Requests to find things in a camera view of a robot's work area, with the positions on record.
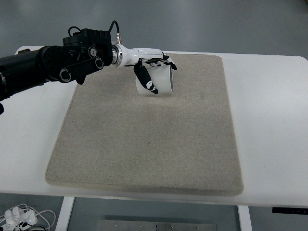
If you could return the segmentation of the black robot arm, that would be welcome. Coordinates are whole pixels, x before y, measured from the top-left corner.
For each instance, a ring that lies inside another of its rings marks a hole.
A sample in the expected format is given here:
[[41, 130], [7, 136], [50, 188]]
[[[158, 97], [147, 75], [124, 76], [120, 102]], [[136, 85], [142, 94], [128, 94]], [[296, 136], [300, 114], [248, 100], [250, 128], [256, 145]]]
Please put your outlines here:
[[62, 46], [43, 46], [22, 49], [17, 54], [0, 60], [0, 99], [42, 86], [47, 82], [85, 82], [86, 76], [106, 66], [133, 67], [141, 86], [150, 94], [161, 94], [162, 88], [154, 82], [153, 70], [167, 67], [165, 75], [173, 85], [172, 71], [177, 67], [173, 60], [160, 49], [128, 49], [121, 44], [120, 30], [116, 42], [111, 41], [113, 20], [107, 31], [78, 29], [63, 39]]

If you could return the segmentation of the white robotic hand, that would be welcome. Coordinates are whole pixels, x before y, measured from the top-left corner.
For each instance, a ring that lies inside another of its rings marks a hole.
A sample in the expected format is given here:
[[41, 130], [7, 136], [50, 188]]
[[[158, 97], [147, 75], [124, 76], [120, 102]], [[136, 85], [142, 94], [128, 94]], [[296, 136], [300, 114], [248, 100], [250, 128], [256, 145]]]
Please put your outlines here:
[[[173, 60], [166, 56], [163, 58], [163, 52], [160, 49], [152, 48], [133, 48], [129, 49], [122, 44], [112, 45], [112, 65], [115, 67], [134, 66], [140, 59], [144, 63], [150, 60], [162, 60], [149, 63], [150, 67], [160, 67], [170, 65], [171, 69], [177, 70]], [[144, 89], [153, 94], [158, 94], [158, 89], [155, 87], [149, 72], [143, 65], [135, 65], [133, 71]]]

